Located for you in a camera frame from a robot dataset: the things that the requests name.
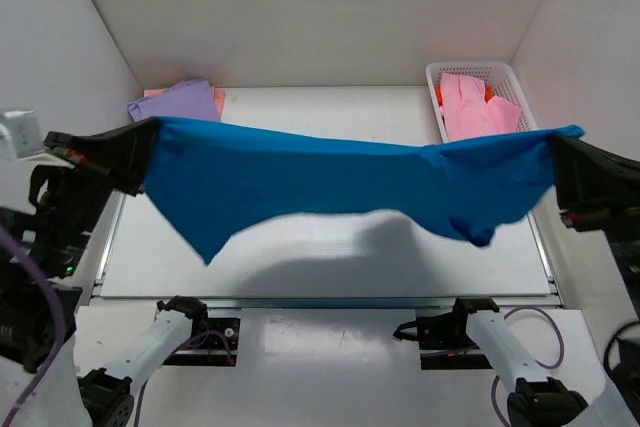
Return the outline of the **blue t-shirt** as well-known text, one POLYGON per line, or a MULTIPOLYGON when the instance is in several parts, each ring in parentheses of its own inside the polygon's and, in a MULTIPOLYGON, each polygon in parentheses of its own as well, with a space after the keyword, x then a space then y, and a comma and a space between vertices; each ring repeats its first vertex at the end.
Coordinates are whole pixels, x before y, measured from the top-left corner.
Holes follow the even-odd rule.
POLYGON ((487 246, 554 184, 547 130, 406 146, 163 117, 148 198, 205 262, 235 234, 290 214, 395 210, 487 246))

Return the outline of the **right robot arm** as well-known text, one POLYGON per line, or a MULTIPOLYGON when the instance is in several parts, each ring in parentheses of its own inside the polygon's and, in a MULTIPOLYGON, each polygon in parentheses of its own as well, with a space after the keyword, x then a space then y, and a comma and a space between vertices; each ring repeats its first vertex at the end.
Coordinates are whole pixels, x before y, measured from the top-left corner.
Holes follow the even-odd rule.
MULTIPOLYGON (((639 164, 578 139, 550 138, 556 197, 563 224, 578 232, 605 234, 634 306, 639 304, 639 164)), ((503 316, 476 310, 459 301, 466 334, 485 354, 508 391, 507 411, 513 426, 636 426, 639 423, 639 340, 619 327, 605 348, 618 350, 602 393, 588 403, 542 368, 512 334, 503 316)))

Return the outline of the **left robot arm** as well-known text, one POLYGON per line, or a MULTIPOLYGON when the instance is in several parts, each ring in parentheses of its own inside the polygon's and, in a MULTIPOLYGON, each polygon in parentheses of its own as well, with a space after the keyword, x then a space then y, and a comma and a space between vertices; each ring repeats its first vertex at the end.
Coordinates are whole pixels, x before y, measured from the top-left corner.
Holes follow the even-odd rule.
POLYGON ((139 195, 159 132, 43 134, 31 111, 1 115, 1 155, 32 166, 28 211, 1 211, 1 394, 5 426, 127 426, 207 309, 176 297, 136 314, 88 306, 71 284, 110 198, 139 195))

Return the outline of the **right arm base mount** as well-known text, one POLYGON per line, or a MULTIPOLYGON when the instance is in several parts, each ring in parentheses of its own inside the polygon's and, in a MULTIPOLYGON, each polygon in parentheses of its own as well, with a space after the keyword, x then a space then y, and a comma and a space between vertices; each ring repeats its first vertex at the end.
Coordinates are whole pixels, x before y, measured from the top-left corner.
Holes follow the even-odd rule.
POLYGON ((500 312, 489 297, 457 298, 452 310, 435 316, 417 316, 400 324, 393 337, 417 342, 422 370, 490 370, 477 345, 466 334, 467 320, 479 311, 500 312))

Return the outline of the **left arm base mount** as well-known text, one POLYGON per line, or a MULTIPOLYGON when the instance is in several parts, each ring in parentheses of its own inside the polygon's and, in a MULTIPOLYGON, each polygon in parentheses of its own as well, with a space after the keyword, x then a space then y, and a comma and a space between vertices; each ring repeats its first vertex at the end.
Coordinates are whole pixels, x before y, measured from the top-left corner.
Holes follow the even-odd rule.
POLYGON ((241 319, 211 314, 207 305, 193 297, 175 296, 158 301, 157 310, 177 311, 191 321, 191 337, 165 361, 168 366, 234 367, 241 319))

